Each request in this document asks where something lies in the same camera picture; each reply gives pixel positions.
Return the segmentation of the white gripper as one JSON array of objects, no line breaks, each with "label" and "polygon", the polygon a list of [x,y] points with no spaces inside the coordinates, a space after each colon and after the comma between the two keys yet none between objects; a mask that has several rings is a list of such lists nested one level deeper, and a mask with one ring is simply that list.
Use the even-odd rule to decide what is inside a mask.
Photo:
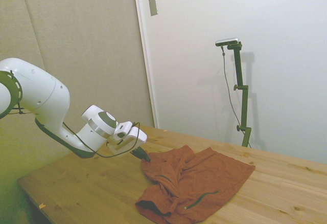
[{"label": "white gripper", "polygon": [[130,153],[133,156],[151,162],[149,155],[140,147],[146,140],[147,135],[138,127],[132,127],[129,133],[127,130],[117,129],[108,139],[106,146],[116,155],[123,155],[132,150]]}]

